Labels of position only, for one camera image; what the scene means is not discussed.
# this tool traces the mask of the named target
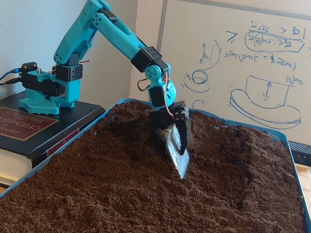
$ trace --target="blue tray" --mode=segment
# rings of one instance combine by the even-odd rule
[[[136,100],[136,99],[121,99],[117,104],[121,104],[121,103],[128,103],[128,102],[132,102],[132,101],[140,101],[140,100]],[[145,101],[140,101],[142,103],[148,104],[150,105],[149,102],[145,102]],[[44,160],[42,163],[40,163],[38,166],[36,166],[34,169],[32,169],[26,176],[24,176],[23,178],[21,178],[20,180],[18,180],[13,186],[9,187],[8,189],[6,189],[2,194],[0,194],[0,199],[7,194],[8,192],[10,192],[12,189],[16,188],[17,186],[19,186],[22,182],[24,182],[27,178],[32,177],[37,171],[43,169],[51,160],[52,157],[54,157],[56,154],[61,153],[67,146],[70,145],[70,143],[72,143],[75,139],[81,137],[86,131],[88,131],[93,125],[95,125],[100,119],[104,118],[113,108],[114,106],[112,106],[108,111],[106,111],[101,117],[99,117],[97,120],[95,120],[93,122],[93,124],[89,125],[88,127],[86,127],[83,131],[81,131],[78,135],[76,135],[73,139],[71,139],[68,143],[66,143],[62,148],[60,148],[58,151],[56,151],[54,154],[52,154],[50,157],[48,157],[46,160]],[[276,130],[272,130],[272,129],[267,129],[267,128],[263,128],[263,127],[259,127],[259,126],[254,126],[254,125],[249,125],[249,124],[244,124],[244,123],[240,123],[237,121],[232,121],[232,120],[227,120],[227,119],[223,119],[220,118],[212,113],[208,113],[202,110],[196,110],[196,109],[190,109],[190,110],[195,110],[198,111],[204,115],[210,116],[210,117],[214,117],[219,119],[220,121],[224,122],[227,125],[232,125],[232,126],[238,126],[238,125],[243,125],[245,127],[248,128],[253,128],[253,129],[257,129],[259,131],[266,131],[268,133],[268,135],[270,136],[271,139],[273,139],[274,141],[278,141],[278,142],[282,142],[289,150],[289,153],[291,155],[292,158],[292,162],[294,164],[294,169],[295,169],[295,177],[296,177],[296,181],[297,181],[297,185],[299,188],[299,192],[300,195],[305,197],[303,189],[301,187],[301,183],[298,177],[298,173],[295,167],[295,163],[294,163],[294,158],[292,155],[292,152],[290,150],[290,146],[288,143],[288,139],[287,136],[279,131]],[[311,218],[307,209],[307,205],[305,202],[305,198],[303,199],[303,208],[304,208],[304,212],[305,212],[305,216],[306,216],[306,222],[307,222],[307,227],[308,227],[308,233],[311,233]]]

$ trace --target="wooden table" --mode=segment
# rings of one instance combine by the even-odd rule
[[[0,194],[5,191],[5,188],[0,187]]]
[[[311,213],[311,167],[296,164],[298,176],[304,192],[309,213]]]

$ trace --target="black cable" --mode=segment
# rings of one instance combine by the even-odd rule
[[[2,85],[9,85],[9,84],[15,84],[15,83],[18,83],[18,82],[21,82],[21,77],[11,79],[11,80],[6,81],[4,83],[0,83],[0,86],[2,86]]]
[[[145,89],[141,89],[141,88],[140,88],[139,83],[142,82],[142,81],[145,81],[145,80],[147,80],[147,79],[142,79],[142,80],[139,80],[139,81],[137,82],[137,87],[138,87],[138,89],[139,89],[140,91],[145,91],[145,90],[147,90],[148,87],[150,86],[150,85],[148,85]]]

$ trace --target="soil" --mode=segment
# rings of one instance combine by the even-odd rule
[[[0,232],[303,233],[288,150],[266,133],[190,117],[190,165],[180,180],[149,107],[106,118],[0,200]]]

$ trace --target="robotic arm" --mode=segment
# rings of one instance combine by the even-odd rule
[[[19,105],[30,113],[54,115],[59,113],[60,107],[74,107],[80,96],[81,60],[99,31],[151,81],[148,92],[152,121],[180,177],[184,178],[189,162],[186,150],[189,111],[184,101],[174,102],[176,89],[169,78],[171,67],[162,61],[162,55],[154,47],[146,46],[110,9],[104,0],[87,1],[56,50],[56,66],[51,72],[38,71],[36,63],[23,64],[21,81],[26,88],[26,98],[20,100]]]

